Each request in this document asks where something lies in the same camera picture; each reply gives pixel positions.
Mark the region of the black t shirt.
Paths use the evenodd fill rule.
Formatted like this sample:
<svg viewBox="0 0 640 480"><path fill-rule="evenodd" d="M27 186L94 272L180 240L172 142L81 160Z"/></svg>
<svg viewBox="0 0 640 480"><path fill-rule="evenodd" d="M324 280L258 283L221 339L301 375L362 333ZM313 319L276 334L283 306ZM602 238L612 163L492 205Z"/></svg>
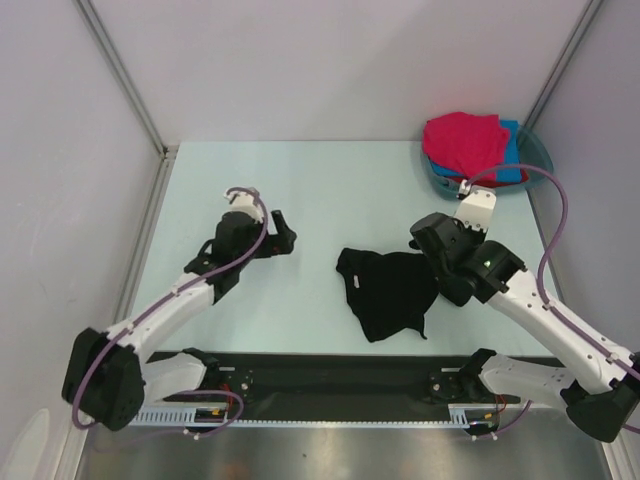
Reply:
<svg viewBox="0 0 640 480"><path fill-rule="evenodd" d="M422 254L345 248L336 271L346 302L366 339L379 342L406 329L426 339L425 315L439 295L433 270Z"/></svg>

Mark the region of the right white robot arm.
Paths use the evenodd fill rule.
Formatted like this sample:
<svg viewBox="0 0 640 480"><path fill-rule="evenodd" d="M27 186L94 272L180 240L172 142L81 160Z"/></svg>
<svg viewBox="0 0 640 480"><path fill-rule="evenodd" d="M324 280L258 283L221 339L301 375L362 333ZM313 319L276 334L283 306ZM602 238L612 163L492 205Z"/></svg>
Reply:
<svg viewBox="0 0 640 480"><path fill-rule="evenodd" d="M611 443L639 405L639 359L604 340L539 286L524 261L460 220L433 213L410 229L410 245L426 256L441 292L457 306L475 298L532 335L559 366L479 349L460 371L473 401L519 397L566 413L588 436Z"/></svg>

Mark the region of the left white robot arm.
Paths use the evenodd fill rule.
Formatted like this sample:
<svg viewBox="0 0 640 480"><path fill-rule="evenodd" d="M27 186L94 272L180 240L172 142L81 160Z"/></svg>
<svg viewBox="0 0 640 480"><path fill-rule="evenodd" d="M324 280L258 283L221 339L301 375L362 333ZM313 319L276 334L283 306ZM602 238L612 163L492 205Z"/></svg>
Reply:
<svg viewBox="0 0 640 480"><path fill-rule="evenodd" d="M213 355L186 348L164 360L151 357L180 327L228 294L251 261L289 255L296 240L279 210L257 217L229 211L164 296L107 330L88 327L79 333L61 392L74 426L87 430L101 424L119 431L146 405L173 396L207 400L221 393Z"/></svg>

